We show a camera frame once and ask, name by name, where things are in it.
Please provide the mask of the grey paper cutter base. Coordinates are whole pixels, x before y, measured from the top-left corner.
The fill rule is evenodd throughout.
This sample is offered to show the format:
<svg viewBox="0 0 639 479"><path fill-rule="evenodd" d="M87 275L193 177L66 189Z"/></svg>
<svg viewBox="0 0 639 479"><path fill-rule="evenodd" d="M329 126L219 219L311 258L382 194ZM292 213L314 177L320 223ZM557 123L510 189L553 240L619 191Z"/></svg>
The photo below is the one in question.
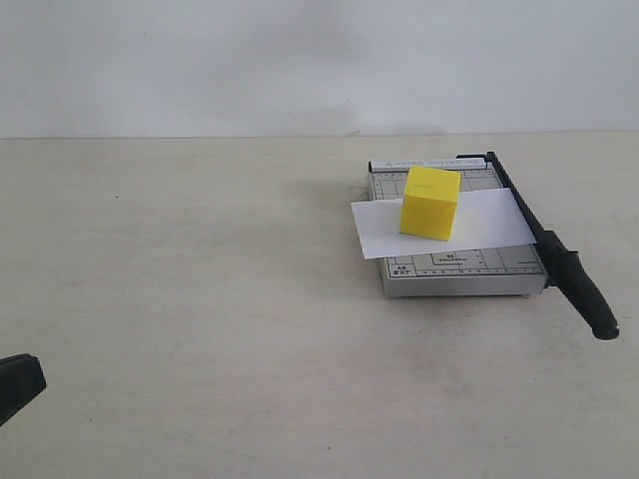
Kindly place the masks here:
<svg viewBox="0 0 639 479"><path fill-rule="evenodd" d="M371 161L368 198L371 201L402 198L412 166L460 172L463 192L503 186L502 174L483 155ZM532 245L390 256L380 258L377 264L384 292L391 297L530 295L542 292L548 280Z"/></svg>

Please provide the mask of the white paper sheet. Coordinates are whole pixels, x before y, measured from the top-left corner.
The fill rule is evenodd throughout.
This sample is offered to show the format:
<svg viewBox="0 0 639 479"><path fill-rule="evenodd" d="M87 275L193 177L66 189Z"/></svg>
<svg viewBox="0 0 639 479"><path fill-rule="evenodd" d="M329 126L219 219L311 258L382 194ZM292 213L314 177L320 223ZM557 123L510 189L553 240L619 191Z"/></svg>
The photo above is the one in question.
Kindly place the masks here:
<svg viewBox="0 0 639 479"><path fill-rule="evenodd" d="M402 199L395 199L350 205L365 259L536 243L509 189L460 194L448 241L402 234L402 203Z"/></svg>

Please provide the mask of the yellow cube block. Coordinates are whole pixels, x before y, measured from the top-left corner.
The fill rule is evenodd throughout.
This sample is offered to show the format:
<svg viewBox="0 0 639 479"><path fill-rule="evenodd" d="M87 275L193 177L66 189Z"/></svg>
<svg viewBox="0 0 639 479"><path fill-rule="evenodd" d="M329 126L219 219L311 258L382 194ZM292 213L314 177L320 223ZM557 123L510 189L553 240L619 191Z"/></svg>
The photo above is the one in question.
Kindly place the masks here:
<svg viewBox="0 0 639 479"><path fill-rule="evenodd" d="M411 167L405 182L399 231L415 237L450 240L460 183L459 172Z"/></svg>

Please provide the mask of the black cutter blade arm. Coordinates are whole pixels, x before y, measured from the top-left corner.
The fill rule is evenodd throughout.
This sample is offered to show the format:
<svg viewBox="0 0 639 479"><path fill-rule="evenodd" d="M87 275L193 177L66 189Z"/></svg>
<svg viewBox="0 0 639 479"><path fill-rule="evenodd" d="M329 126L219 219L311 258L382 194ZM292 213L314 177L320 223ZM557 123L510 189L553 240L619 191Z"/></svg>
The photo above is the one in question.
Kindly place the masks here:
<svg viewBox="0 0 639 479"><path fill-rule="evenodd" d="M489 151L485 154L462 154L455 157L462 159L481 159L491 164L502 181L511 190L535 238L535 250L545 268L548 286L557 287L572 306L590 326L595 338L613 340L619 336L618 322L607 300L599 288L586 273L577 250L567 248L555 231L547 230L537 219L519 193L512 179L498 160L496 154Z"/></svg>

